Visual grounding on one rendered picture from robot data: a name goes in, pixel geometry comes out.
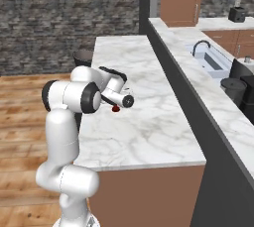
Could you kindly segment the marble dining counter brown base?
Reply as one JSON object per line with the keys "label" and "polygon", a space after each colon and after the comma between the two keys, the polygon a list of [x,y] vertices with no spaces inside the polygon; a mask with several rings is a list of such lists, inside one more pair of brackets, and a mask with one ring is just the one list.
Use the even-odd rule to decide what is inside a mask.
{"label": "marble dining counter brown base", "polygon": [[148,39],[99,37],[92,64],[126,73],[135,98],[82,118],[77,163],[100,177],[92,213],[101,227],[191,227],[206,160]]}

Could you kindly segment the dark round stool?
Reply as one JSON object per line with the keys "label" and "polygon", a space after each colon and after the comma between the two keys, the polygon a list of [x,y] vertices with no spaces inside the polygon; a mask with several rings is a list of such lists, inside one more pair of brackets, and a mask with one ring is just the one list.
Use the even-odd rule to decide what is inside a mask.
{"label": "dark round stool", "polygon": [[84,65],[91,67],[93,52],[88,50],[78,50],[73,54],[74,63],[76,66]]}

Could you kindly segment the steel sink basin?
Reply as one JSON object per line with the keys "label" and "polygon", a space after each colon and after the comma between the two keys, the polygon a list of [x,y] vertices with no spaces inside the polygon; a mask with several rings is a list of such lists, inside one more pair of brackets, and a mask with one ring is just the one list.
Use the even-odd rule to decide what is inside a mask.
{"label": "steel sink basin", "polygon": [[196,48],[193,45],[186,45],[186,48],[213,79],[222,79],[229,76],[232,61],[215,47],[200,43]]}

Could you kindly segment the dark grey round pot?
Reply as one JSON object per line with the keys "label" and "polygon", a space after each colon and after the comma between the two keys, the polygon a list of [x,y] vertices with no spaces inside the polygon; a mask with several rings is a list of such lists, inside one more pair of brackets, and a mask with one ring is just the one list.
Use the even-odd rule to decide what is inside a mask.
{"label": "dark grey round pot", "polygon": [[228,77],[220,81],[220,86],[235,105],[239,107],[247,84],[240,79]]}

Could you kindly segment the black coffee machine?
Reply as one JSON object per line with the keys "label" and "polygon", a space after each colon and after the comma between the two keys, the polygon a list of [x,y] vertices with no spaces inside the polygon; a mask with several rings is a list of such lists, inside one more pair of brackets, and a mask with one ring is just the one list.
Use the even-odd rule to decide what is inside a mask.
{"label": "black coffee machine", "polygon": [[244,85],[242,96],[240,97],[239,109],[254,125],[254,73],[235,58],[229,77],[238,79]]}

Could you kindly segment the brown base cupboards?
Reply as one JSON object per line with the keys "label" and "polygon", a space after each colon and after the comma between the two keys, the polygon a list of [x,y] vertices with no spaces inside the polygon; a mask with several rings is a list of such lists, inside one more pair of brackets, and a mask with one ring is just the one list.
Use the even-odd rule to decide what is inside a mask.
{"label": "brown base cupboards", "polygon": [[254,30],[204,31],[204,33],[236,58],[254,59]]}

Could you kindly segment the black toaster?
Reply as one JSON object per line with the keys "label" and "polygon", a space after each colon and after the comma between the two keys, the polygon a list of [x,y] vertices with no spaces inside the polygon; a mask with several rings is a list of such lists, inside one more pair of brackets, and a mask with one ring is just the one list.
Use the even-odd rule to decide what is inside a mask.
{"label": "black toaster", "polygon": [[241,1],[236,0],[234,6],[229,10],[228,19],[234,23],[243,23],[245,16],[245,9],[241,7]]}

